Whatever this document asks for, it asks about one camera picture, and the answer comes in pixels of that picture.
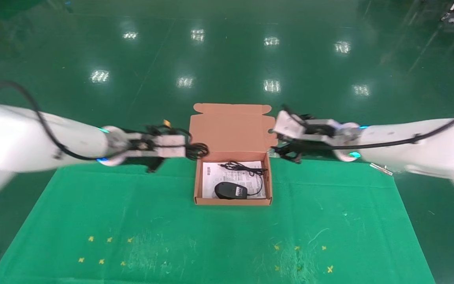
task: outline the mouse cable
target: mouse cable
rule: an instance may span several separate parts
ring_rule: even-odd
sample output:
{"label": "mouse cable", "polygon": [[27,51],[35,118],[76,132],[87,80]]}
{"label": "mouse cable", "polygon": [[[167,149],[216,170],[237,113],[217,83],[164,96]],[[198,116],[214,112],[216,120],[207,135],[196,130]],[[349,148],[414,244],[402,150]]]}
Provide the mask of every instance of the mouse cable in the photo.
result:
{"label": "mouse cable", "polygon": [[264,180],[262,176],[267,171],[267,169],[258,169],[258,168],[249,168],[245,165],[242,165],[238,162],[230,161],[225,164],[220,164],[220,167],[231,170],[231,171],[247,171],[250,176],[259,176],[260,178],[260,187],[259,190],[254,194],[247,194],[247,196],[254,196],[257,195],[262,190],[262,185],[264,184]]}
{"label": "mouse cable", "polygon": [[[288,106],[283,105],[283,110],[285,110],[295,122],[297,122],[298,124],[300,124],[304,128],[307,128],[308,126],[310,126],[304,120],[296,119],[294,117],[294,115],[297,115],[297,114],[292,112],[288,108]],[[322,150],[369,149],[369,148],[398,146],[398,145],[402,145],[402,144],[415,144],[416,142],[418,142],[420,140],[427,139],[427,138],[432,137],[434,135],[437,135],[437,134],[439,134],[439,133],[441,133],[443,131],[446,131],[447,129],[449,129],[449,128],[453,127],[453,126],[454,126],[454,119],[452,119],[452,121],[449,121],[447,124],[444,124],[443,126],[440,126],[439,128],[437,128],[437,129],[435,129],[433,131],[430,131],[429,133],[426,133],[426,134],[423,134],[423,135],[415,134],[415,136],[413,138],[404,139],[404,140],[397,140],[397,141],[392,141],[392,142],[382,142],[382,143],[373,143],[373,144],[364,144],[364,145],[351,145],[351,146],[309,145],[309,144],[306,144],[306,142],[301,142],[301,141],[297,141],[297,140],[284,140],[284,141],[285,142],[292,142],[292,143],[301,144],[301,145],[303,145],[305,147],[308,147],[310,149],[322,149]]]}

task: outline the cardboard box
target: cardboard box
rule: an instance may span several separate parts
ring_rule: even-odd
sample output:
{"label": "cardboard box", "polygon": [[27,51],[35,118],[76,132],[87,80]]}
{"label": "cardboard box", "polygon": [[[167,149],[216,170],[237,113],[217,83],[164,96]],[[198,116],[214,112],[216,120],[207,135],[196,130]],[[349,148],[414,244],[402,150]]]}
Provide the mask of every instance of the cardboard box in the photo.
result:
{"label": "cardboard box", "polygon": [[[271,110],[267,105],[195,104],[200,114],[190,117],[193,142],[209,147],[209,155],[197,160],[194,202],[197,205],[270,205],[272,202],[272,172],[267,150],[277,145],[274,117],[264,114]],[[267,171],[263,176],[265,199],[226,200],[202,198],[203,162],[261,161]]]}

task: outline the epoxy floor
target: epoxy floor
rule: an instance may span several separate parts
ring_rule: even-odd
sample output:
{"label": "epoxy floor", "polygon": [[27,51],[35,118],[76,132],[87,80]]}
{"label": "epoxy floor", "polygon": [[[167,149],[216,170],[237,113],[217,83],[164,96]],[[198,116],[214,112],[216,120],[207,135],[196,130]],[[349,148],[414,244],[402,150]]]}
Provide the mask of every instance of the epoxy floor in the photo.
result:
{"label": "epoxy floor", "polygon": [[[197,102],[285,103],[359,124],[454,117],[452,1],[0,0],[0,79],[95,126],[187,128]],[[13,91],[0,103],[26,106]],[[0,256],[53,172],[0,194]],[[454,188],[396,183],[438,283],[454,283]]]}

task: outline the instruction paper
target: instruction paper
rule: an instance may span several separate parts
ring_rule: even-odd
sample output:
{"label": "instruction paper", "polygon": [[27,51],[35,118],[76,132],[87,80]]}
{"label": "instruction paper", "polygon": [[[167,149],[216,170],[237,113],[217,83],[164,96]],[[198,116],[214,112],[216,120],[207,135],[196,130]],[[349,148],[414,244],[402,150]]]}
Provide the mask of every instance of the instruction paper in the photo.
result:
{"label": "instruction paper", "polygon": [[[250,176],[247,171],[231,171],[220,167],[223,163],[203,163],[202,164],[202,197],[203,198],[216,198],[215,186],[222,181],[228,181],[243,185],[248,189],[248,194],[254,194],[260,188],[262,182],[262,189],[257,195],[248,196],[248,199],[265,198],[265,185],[261,176]],[[239,162],[240,164],[249,168],[262,168],[262,162]]]}

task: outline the green cloth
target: green cloth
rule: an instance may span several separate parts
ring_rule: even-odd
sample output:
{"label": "green cloth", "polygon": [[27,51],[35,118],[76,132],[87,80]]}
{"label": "green cloth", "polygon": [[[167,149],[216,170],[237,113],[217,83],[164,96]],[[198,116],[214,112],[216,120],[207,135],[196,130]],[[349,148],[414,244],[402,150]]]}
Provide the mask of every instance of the green cloth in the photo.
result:
{"label": "green cloth", "polygon": [[367,164],[272,159],[269,207],[195,205],[188,160],[144,171],[59,169],[0,283],[434,283],[393,178]]}

